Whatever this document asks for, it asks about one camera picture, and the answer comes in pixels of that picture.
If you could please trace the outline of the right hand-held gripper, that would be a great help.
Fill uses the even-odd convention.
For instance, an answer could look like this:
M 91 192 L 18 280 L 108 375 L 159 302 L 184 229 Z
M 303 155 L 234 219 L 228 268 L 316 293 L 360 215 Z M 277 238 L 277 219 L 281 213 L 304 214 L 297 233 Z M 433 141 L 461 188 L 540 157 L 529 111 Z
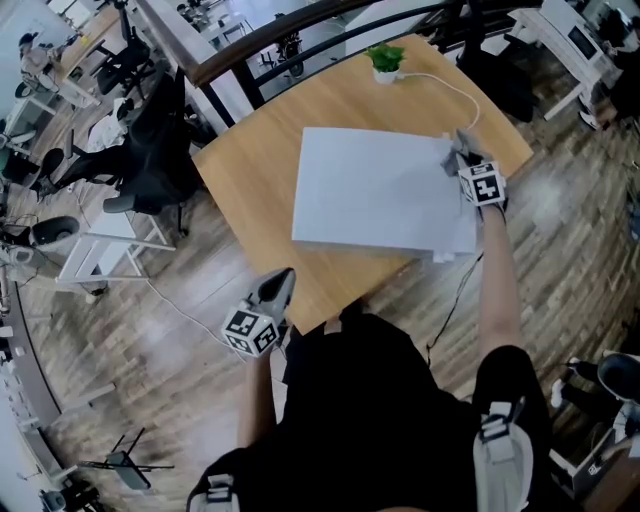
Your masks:
M 505 178 L 497 161 L 489 161 L 484 154 L 470 152 L 455 156 L 462 193 L 476 207 L 502 204 L 505 201 Z

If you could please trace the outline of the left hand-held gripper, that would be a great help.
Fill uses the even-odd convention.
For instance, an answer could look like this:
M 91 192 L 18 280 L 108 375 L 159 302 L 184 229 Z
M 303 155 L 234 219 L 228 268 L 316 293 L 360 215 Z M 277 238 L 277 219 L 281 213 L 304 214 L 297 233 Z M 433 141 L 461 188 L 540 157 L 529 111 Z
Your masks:
M 261 357 L 282 342 L 282 322 L 295 287 L 295 270 L 276 269 L 259 276 L 251 285 L 247 300 L 232 307 L 222 335 L 239 354 Z

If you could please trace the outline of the large white box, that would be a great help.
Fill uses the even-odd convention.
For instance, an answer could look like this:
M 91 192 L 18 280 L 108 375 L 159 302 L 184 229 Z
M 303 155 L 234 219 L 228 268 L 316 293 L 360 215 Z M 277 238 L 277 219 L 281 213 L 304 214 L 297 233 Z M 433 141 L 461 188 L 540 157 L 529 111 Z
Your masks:
M 448 137 L 305 128 L 292 240 L 377 253 L 475 253 L 476 209 L 442 167 L 451 148 Z

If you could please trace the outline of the person's left forearm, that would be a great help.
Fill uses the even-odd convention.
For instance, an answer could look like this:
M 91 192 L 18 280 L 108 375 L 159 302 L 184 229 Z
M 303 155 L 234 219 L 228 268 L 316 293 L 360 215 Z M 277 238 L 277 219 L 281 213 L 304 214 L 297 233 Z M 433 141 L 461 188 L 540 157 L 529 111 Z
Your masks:
M 270 353 L 251 358 L 245 365 L 241 391 L 237 443 L 249 447 L 277 425 Z

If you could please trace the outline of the person's right forearm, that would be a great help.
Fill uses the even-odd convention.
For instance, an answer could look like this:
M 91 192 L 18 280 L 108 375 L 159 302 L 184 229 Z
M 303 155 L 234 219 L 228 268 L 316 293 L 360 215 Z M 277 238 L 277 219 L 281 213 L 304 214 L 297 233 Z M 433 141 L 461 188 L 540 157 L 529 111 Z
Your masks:
M 521 345 L 521 302 L 515 261 L 502 211 L 481 208 L 484 257 L 478 335 L 483 356 L 501 346 Z

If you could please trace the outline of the black swivel chair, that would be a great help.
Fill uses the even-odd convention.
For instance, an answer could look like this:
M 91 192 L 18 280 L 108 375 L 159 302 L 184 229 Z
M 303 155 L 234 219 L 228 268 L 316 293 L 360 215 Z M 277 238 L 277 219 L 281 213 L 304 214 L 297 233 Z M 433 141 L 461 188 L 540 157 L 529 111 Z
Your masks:
M 466 0 L 468 30 L 457 67 L 503 112 L 529 123 L 539 105 L 529 75 L 510 61 L 482 49 L 486 30 L 480 0 Z

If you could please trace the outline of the potted green plant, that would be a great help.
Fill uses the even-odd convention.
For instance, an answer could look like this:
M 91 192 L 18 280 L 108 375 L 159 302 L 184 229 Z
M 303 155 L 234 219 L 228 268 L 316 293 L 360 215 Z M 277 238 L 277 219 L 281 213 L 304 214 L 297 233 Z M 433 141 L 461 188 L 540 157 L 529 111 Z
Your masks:
M 369 47 L 365 54 L 371 59 L 375 81 L 381 85 L 391 85 L 398 76 L 405 49 L 380 43 Z

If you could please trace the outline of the white side table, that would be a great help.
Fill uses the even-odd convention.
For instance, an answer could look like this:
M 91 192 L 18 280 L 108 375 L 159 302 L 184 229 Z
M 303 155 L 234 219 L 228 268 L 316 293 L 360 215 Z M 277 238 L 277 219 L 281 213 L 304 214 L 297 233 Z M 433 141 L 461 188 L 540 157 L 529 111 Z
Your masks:
M 544 0 L 539 8 L 517 8 L 508 16 L 515 21 L 510 36 L 519 38 L 523 31 L 546 47 L 577 81 L 575 87 L 545 114 L 549 121 L 581 94 L 592 92 L 607 70 L 607 57 L 592 35 L 587 21 L 565 0 Z M 566 35 L 574 25 L 586 28 L 599 45 L 603 55 L 593 63 L 586 62 L 569 42 Z

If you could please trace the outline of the person's black shirt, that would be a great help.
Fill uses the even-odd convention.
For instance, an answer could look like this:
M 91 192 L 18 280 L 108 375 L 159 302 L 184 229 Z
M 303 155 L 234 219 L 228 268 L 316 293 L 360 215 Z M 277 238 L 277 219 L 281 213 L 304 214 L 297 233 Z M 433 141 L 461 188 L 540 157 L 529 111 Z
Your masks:
M 239 512 L 477 512 L 473 442 L 494 402 L 522 401 L 534 453 L 525 512 L 550 512 L 551 427 L 531 359 L 501 346 L 473 398 L 440 389 L 411 338 L 372 314 L 291 341 L 283 417 L 265 437 L 209 466 L 188 512 L 220 498 Z

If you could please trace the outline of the small white oven, dark door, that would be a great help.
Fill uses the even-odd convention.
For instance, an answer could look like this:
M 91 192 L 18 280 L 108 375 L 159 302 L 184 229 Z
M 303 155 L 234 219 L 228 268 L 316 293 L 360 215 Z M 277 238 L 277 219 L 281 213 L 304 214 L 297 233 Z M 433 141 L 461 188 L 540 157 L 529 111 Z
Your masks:
M 596 62 L 603 55 L 599 45 L 582 25 L 574 25 L 566 37 L 586 62 Z

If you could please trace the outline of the large black office chair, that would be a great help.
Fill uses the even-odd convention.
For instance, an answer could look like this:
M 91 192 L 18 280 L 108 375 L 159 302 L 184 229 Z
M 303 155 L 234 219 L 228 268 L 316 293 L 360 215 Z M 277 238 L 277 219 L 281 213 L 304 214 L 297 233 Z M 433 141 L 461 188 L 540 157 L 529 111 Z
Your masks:
M 177 229 L 186 236 L 182 210 L 202 187 L 189 149 L 191 137 L 185 118 L 185 74 L 159 74 L 120 145 L 98 152 L 78 153 L 62 177 L 45 189 L 53 195 L 80 181 L 106 176 L 118 192 L 103 201 L 106 213 L 136 212 L 158 215 L 177 208 Z

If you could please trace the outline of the black folded stand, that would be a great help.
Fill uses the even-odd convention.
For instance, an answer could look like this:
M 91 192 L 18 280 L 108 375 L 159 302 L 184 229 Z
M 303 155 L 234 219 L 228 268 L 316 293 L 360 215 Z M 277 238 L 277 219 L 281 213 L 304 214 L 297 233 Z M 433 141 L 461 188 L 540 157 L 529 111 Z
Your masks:
M 140 465 L 133 461 L 131 453 L 145 431 L 145 428 L 141 428 L 130 442 L 126 442 L 125 435 L 122 435 L 103 461 L 79 461 L 76 465 L 82 469 L 114 472 L 130 490 L 139 492 L 149 491 L 152 489 L 152 484 L 147 478 L 147 474 L 157 471 L 170 471 L 173 470 L 175 466 L 159 464 Z

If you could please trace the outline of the white garment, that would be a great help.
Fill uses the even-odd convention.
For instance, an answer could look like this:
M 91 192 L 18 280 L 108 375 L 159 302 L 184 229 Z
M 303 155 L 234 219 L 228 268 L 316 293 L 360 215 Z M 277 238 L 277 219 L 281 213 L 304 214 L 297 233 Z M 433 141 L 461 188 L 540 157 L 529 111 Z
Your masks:
M 122 145 L 131 124 L 134 102 L 131 98 L 117 97 L 110 114 L 99 120 L 90 130 L 86 150 L 96 153 Z

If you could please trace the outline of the black mesh desk chair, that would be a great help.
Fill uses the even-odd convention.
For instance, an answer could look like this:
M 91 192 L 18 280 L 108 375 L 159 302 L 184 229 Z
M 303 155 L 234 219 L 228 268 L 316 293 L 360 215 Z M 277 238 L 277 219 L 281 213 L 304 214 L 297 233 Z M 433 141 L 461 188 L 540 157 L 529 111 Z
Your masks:
M 102 64 L 92 72 L 96 77 L 97 88 L 102 95 L 106 95 L 120 85 L 125 97 L 136 90 L 144 100 L 142 83 L 155 72 L 155 64 L 151 60 L 151 49 L 129 21 L 126 10 L 128 0 L 106 0 L 106 2 L 118 12 L 125 47 L 118 53 L 106 50 L 102 44 L 95 48 L 105 56 Z

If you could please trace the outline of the white frame stool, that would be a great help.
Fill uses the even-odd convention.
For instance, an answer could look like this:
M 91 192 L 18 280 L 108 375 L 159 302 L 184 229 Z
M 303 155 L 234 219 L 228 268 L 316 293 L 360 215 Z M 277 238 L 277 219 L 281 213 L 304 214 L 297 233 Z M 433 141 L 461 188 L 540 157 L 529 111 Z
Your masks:
M 55 277 L 56 287 L 65 292 L 91 294 L 114 282 L 147 282 L 149 275 L 138 263 L 146 250 L 173 252 L 156 220 L 145 235 L 136 233 L 125 213 L 102 213 L 92 226 L 63 241 L 63 262 Z

